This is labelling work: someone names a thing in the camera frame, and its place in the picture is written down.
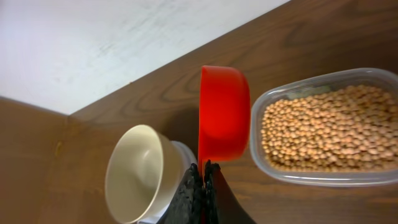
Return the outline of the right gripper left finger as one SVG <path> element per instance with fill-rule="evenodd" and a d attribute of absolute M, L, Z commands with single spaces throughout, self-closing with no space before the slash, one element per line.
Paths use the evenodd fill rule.
<path fill-rule="evenodd" d="M 200 224 L 203 198 L 203 182 L 198 167 L 191 164 L 157 224 Z"/>

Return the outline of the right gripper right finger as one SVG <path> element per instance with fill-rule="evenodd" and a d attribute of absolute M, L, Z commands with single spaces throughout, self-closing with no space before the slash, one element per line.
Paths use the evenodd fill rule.
<path fill-rule="evenodd" d="M 255 224 L 240 206 L 230 189 L 221 167 L 210 160 L 205 164 L 205 223 Z"/>

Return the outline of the red plastic measuring scoop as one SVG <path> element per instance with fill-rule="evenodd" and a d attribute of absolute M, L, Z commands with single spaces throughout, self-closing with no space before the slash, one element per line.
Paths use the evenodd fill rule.
<path fill-rule="evenodd" d="M 249 141 L 249 86 L 237 69 L 205 65 L 201 69 L 198 166 L 239 159 Z"/>

